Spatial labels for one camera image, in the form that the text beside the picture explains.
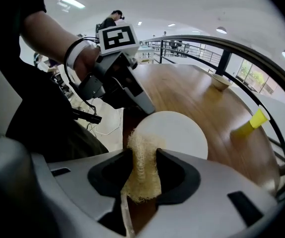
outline window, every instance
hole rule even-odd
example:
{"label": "window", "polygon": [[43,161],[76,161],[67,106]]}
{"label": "window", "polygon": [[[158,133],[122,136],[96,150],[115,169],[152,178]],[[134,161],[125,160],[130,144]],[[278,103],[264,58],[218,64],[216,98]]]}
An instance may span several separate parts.
{"label": "window", "polygon": [[269,76],[259,69],[256,65],[252,65],[245,81],[255,90],[260,92]]}
{"label": "window", "polygon": [[277,88],[277,83],[256,65],[247,60],[243,60],[241,68],[236,76],[248,88],[270,97]]}
{"label": "window", "polygon": [[248,72],[250,71],[251,67],[252,67],[252,63],[244,59],[243,62],[242,62],[240,71],[238,72],[237,75],[238,75],[241,79],[244,80],[244,79],[246,78]]}

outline hand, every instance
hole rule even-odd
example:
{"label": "hand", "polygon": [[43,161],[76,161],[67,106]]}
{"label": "hand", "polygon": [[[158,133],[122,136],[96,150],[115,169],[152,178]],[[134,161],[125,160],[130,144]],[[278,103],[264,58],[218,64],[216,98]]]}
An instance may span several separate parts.
{"label": "hand", "polygon": [[77,56],[74,62],[74,70],[81,81],[83,81],[85,77],[92,72],[99,53],[99,47],[95,48],[89,46],[83,49],[82,52]]}

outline cable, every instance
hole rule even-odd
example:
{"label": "cable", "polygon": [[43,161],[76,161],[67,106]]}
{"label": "cable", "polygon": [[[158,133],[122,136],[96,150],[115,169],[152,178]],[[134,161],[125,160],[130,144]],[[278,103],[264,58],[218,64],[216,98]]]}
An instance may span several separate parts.
{"label": "cable", "polygon": [[87,130],[88,130],[88,126],[89,126],[90,124],[93,124],[93,123],[91,123],[91,122],[88,123],[88,125],[87,125],[87,127],[86,127]]}
{"label": "cable", "polygon": [[94,128],[96,128],[97,125],[95,125],[94,127],[92,127],[91,125],[91,129],[89,131],[92,131]]}
{"label": "cable", "polygon": [[[93,101],[94,101],[94,98],[91,99],[91,103],[90,103],[91,106],[94,106],[94,105],[93,105]],[[89,113],[91,113],[91,106],[88,106],[88,112],[89,112]]]}
{"label": "cable", "polygon": [[94,128],[95,128],[95,132],[98,133],[98,134],[107,136],[107,135],[111,134],[112,132],[114,132],[115,130],[117,130],[117,129],[119,128],[120,131],[121,131],[121,134],[123,135],[123,132],[122,132],[122,129],[121,129],[121,122],[122,122],[122,117],[121,117],[121,115],[119,114],[119,125],[118,125],[118,127],[116,127],[115,129],[113,129],[111,132],[105,134],[105,133],[101,133],[101,132],[97,131],[97,130],[96,130],[96,126],[95,126],[95,127],[94,127]]}
{"label": "cable", "polygon": [[65,54],[65,56],[64,56],[64,63],[63,63],[63,65],[64,65],[64,72],[65,72],[65,74],[66,74],[67,77],[68,77],[70,86],[75,90],[75,92],[79,95],[79,97],[80,97],[89,107],[91,107],[91,108],[93,109],[94,115],[96,115],[96,107],[87,102],[87,100],[83,97],[83,94],[78,90],[78,87],[74,84],[74,82],[72,82],[72,80],[71,80],[71,78],[70,78],[70,76],[69,76],[69,74],[68,74],[68,65],[67,65],[67,64],[68,64],[68,58],[69,58],[69,56],[70,56],[72,50],[76,47],[77,44],[81,43],[82,41],[92,41],[92,42],[94,42],[94,43],[99,43],[99,41],[97,41],[97,40],[98,40],[98,38],[96,38],[96,37],[83,37],[83,38],[80,38],[80,39],[78,39],[77,41],[73,42],[73,43],[71,44],[71,46],[69,46],[69,48],[68,48],[68,50],[67,50],[67,52],[66,52],[66,54]]}

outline black cable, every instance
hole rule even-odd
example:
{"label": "black cable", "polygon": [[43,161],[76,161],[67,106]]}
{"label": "black cable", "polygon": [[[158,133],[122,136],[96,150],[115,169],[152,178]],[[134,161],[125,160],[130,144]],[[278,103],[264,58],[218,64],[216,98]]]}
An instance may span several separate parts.
{"label": "black cable", "polygon": [[83,96],[83,94],[78,90],[78,87],[74,84],[74,82],[72,82],[72,80],[71,80],[71,78],[70,78],[70,76],[69,76],[69,74],[68,74],[68,65],[67,65],[67,63],[68,63],[68,58],[69,58],[69,56],[70,56],[72,50],[76,47],[77,44],[81,43],[82,41],[92,41],[92,42],[94,42],[94,43],[99,43],[99,41],[95,41],[95,40],[92,40],[92,39],[98,40],[98,38],[96,38],[96,37],[83,37],[83,38],[80,38],[80,39],[78,39],[77,41],[73,42],[73,43],[71,44],[71,46],[69,46],[69,48],[68,48],[68,50],[67,50],[67,52],[66,52],[66,54],[65,54],[65,56],[64,56],[64,63],[63,63],[63,65],[64,65],[64,72],[66,73],[66,75],[67,75],[67,77],[68,77],[70,86],[71,86],[71,87],[74,89],[74,91],[79,95],[79,97],[80,97],[88,106],[90,106],[90,107],[93,109],[94,115],[96,115],[96,107],[93,106],[93,105],[91,105],[90,103],[88,103],[88,101],[85,99],[85,97]]}
{"label": "black cable", "polygon": [[91,124],[93,124],[93,123],[91,123],[91,122],[88,123],[88,125],[86,127],[87,130],[88,130],[88,126],[90,126]]}

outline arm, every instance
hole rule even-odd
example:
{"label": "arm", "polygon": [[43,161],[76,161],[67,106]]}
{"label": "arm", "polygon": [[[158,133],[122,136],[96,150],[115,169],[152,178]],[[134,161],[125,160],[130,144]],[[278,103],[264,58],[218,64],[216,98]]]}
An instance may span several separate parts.
{"label": "arm", "polygon": [[[64,62],[69,46],[78,39],[64,30],[53,18],[46,14],[43,0],[23,0],[21,11],[21,36],[38,53]],[[94,67],[99,49],[87,47],[74,62],[74,70],[80,80]]]}
{"label": "arm", "polygon": [[63,63],[69,46],[79,39],[44,11],[35,12],[24,19],[21,36],[33,50],[60,63]]}

